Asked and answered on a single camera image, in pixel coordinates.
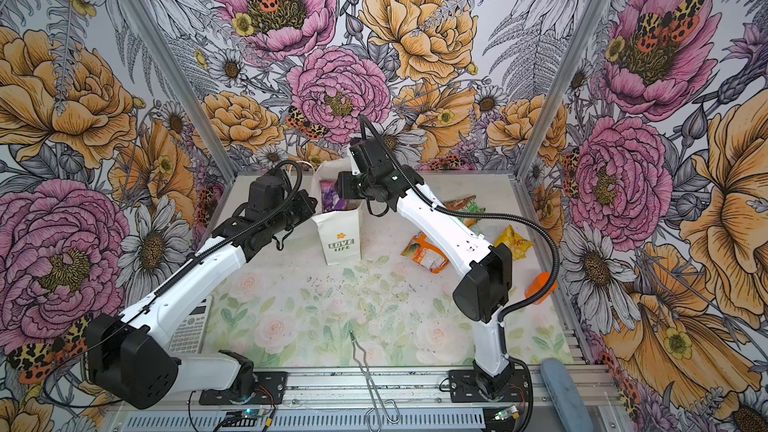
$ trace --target floral tablecloth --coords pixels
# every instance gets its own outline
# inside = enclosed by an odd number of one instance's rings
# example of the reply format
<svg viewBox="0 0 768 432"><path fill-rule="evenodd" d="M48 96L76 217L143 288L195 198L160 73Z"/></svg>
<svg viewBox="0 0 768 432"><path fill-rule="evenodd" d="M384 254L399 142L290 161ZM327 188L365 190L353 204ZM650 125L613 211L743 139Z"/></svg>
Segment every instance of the floral tablecloth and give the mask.
<svg viewBox="0 0 768 432"><path fill-rule="evenodd" d="M444 200L477 195L489 212L519 213L506 176L435 174L427 182ZM230 205L245 198L234 191ZM483 220L474 229L493 242L506 226ZM515 231L530 238L523 226ZM262 368L346 367L354 365L353 331L371 366L470 364L470 321L451 297L459 276L451 265L433 274L401 256L415 233L416 226L395 213L375 218L366 212L362 260L328 266L315 224L303 224L282 252L267 246L216 288L204 352L234 350ZM512 301L522 299L540 273L534 254L530 249L514 261ZM572 363L551 299L505 320L513 356L531 364L547 357Z"/></svg>

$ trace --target yellow flower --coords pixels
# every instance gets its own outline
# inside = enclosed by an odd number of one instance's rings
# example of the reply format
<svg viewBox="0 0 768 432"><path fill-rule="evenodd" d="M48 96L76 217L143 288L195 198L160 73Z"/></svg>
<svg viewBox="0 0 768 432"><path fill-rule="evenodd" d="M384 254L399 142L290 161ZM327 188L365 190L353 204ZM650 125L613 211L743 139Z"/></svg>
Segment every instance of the yellow flower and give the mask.
<svg viewBox="0 0 768 432"><path fill-rule="evenodd" d="M7 432L50 432L53 406L29 399L24 408L14 398L0 399L0 430Z"/></svg>
<svg viewBox="0 0 768 432"><path fill-rule="evenodd" d="M109 170L112 198L130 205L144 202L151 213L163 196L176 201L176 210L189 224L194 220L197 193L192 176L192 161L171 139L162 121L142 129L140 146L119 149L116 164Z"/></svg>
<svg viewBox="0 0 768 432"><path fill-rule="evenodd" d="M205 55L203 55L202 50L195 49L194 58L201 67L208 70L208 60L205 58Z"/></svg>
<svg viewBox="0 0 768 432"><path fill-rule="evenodd" d="M90 15L91 17L96 16L96 7L89 4L85 0L69 0L72 2L72 7L78 12L80 15Z"/></svg>
<svg viewBox="0 0 768 432"><path fill-rule="evenodd" d="M136 139L133 97L96 50L78 43L72 85L59 115L51 50L60 45L40 30L20 38L0 27L0 144L24 146L16 159L25 160L46 141L64 143L83 155L87 168L99 168L116 147Z"/></svg>
<svg viewBox="0 0 768 432"><path fill-rule="evenodd" d="M724 314L760 326L768 313L768 90L710 121L709 159L696 171L714 184L709 206L682 221L680 237L705 266L706 288Z"/></svg>
<svg viewBox="0 0 768 432"><path fill-rule="evenodd" d="M542 113L544 95L536 96L531 100L519 100L510 103L500 110L502 120L497 120L488 125L488 144L491 147L514 147L519 143L525 144L531 136L538 116ZM566 109L564 104L558 107L558 113L552 124L547 129L542 147L538 150L547 167L553 167L558 162L560 153L565 148L565 120Z"/></svg>
<svg viewBox="0 0 768 432"><path fill-rule="evenodd" d="M242 14L240 12L235 14L235 18L232 19L232 27L235 28L237 35L243 37L252 36L256 32L254 24L251 22L250 15Z"/></svg>
<svg viewBox="0 0 768 432"><path fill-rule="evenodd" d="M203 109L226 150L233 144L258 152L264 146L285 139L280 118L250 97L224 91L206 96ZM196 146L204 146L195 130L192 139Z"/></svg>
<svg viewBox="0 0 768 432"><path fill-rule="evenodd" d="M472 88L457 92L456 88L446 87L440 92L433 84L421 82L400 89L392 103L418 114L413 129L424 130L427 138L420 144L424 147L422 162L450 152L462 136L466 137L472 131L470 114L475 118L480 114Z"/></svg>
<svg viewBox="0 0 768 432"><path fill-rule="evenodd" d="M437 25L427 19L447 0L363 0L360 20L377 36L377 45L391 43L400 57L401 79L445 85L472 62L477 17L452 14Z"/></svg>
<svg viewBox="0 0 768 432"><path fill-rule="evenodd" d="M552 186L541 186L533 190L533 207L538 216L538 223L547 229L557 244L560 244L564 225L561 190Z"/></svg>
<svg viewBox="0 0 768 432"><path fill-rule="evenodd" d="M750 371L752 362L726 343L734 338L722 319L706 312L713 295L705 277L676 247L646 243L638 252L639 279L624 289L638 306L640 320L634 330L619 322L620 330L605 335L605 344L630 376L657 392L674 382L671 399L679 408L690 408L711 388L722 388L725 400L715 417L727 417L739 407L738 392L760 386L760 374ZM734 333L742 344L749 341Z"/></svg>
<svg viewBox="0 0 768 432"><path fill-rule="evenodd" d="M292 160L303 160L305 162L309 162L312 164L312 168L315 170L317 170L317 168L320 167L320 164L325 161L341 158L337 151L333 149L326 149L325 147L320 147L314 142L308 142L304 148L300 147L297 149L296 153L299 156L291 157Z"/></svg>
<svg viewBox="0 0 768 432"><path fill-rule="evenodd" d="M605 58L609 62L616 62L619 60L619 56L624 51L626 45L627 42L622 36L616 37L608 44L608 48L605 50Z"/></svg>

